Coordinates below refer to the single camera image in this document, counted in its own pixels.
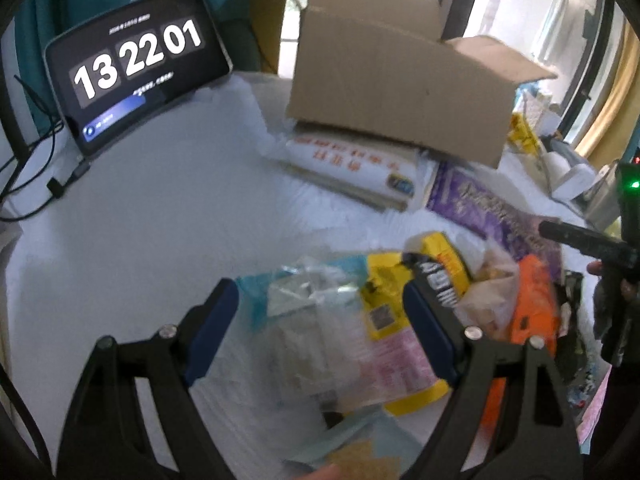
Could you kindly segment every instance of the snack bag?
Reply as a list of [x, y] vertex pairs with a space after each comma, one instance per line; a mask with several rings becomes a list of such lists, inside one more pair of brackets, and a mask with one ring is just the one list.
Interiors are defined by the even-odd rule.
[[507, 341], [518, 297], [518, 264], [489, 242], [484, 262], [455, 313], [465, 325], [479, 326], [490, 338]]
[[540, 156], [541, 153], [545, 153], [542, 143], [522, 114], [511, 115], [511, 131], [508, 139], [511, 144], [527, 155]]
[[[447, 269], [450, 276], [444, 280], [450, 290], [444, 294], [457, 301], [470, 282], [456, 251], [441, 233], [425, 237], [422, 249]], [[404, 313], [402, 290], [414, 276], [402, 263], [402, 253], [372, 254], [367, 257], [367, 267], [369, 280], [361, 294], [378, 381], [384, 396], [395, 399], [386, 403], [386, 409], [393, 415], [404, 415], [438, 400], [449, 387], [434, 374]]]

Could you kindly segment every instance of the table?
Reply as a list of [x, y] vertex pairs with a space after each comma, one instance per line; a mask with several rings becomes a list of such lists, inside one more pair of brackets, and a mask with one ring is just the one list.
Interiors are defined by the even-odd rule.
[[[148, 338], [201, 303], [223, 276], [267, 270], [303, 254], [401, 249], [432, 230], [446, 231], [472, 267], [479, 262], [483, 242], [431, 212], [375, 212], [260, 156], [256, 146], [268, 133], [252, 89], [267, 89], [267, 115], [282, 116], [287, 85], [235, 75], [197, 92], [117, 142], [62, 200], [22, 222], [6, 270], [10, 359], [15, 385], [54, 460], [68, 402], [95, 341], [105, 334], [119, 342]], [[17, 212], [42, 202], [51, 174], [66, 178], [76, 163], [72, 144], [67, 139], [40, 184], [12, 200]], [[48, 150], [43, 143], [30, 167]], [[519, 208], [581, 223], [545, 196], [516, 155], [506, 153], [498, 171], [478, 175]], [[564, 248], [564, 257], [568, 268], [584, 271], [587, 259], [577, 251]], [[594, 280], [586, 281], [589, 300]], [[268, 393], [243, 372], [247, 337], [235, 320], [192, 394], [239, 479], [286, 478], [290, 472], [277, 455], [324, 426], [305, 403], [266, 410]], [[170, 464], [148, 386], [141, 392], [156, 453]], [[442, 406], [432, 404], [402, 423], [425, 440]]]

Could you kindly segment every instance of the cardboard box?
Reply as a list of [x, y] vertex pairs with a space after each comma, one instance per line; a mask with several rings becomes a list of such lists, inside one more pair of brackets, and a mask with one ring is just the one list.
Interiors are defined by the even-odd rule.
[[497, 167], [516, 88], [555, 75], [441, 33], [436, 0], [308, 0], [288, 114]]

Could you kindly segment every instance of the finger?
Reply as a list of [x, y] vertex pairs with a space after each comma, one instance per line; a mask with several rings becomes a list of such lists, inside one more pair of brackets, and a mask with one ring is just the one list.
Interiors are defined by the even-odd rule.
[[335, 464], [331, 464], [318, 469], [315, 473], [300, 477], [298, 480], [340, 480], [340, 468]]
[[620, 283], [620, 292], [622, 292], [622, 297], [627, 301], [633, 301], [636, 298], [636, 294], [638, 294], [638, 286], [631, 285], [627, 280], [622, 280]]
[[602, 276], [602, 262], [600, 260], [591, 262], [587, 265], [587, 272], [594, 276]]

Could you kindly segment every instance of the digital clock display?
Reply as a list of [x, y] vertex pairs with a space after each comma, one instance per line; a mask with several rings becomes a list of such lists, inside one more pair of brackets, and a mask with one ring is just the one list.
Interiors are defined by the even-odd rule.
[[85, 155], [231, 70], [204, 0], [140, 0], [45, 50], [60, 114]]

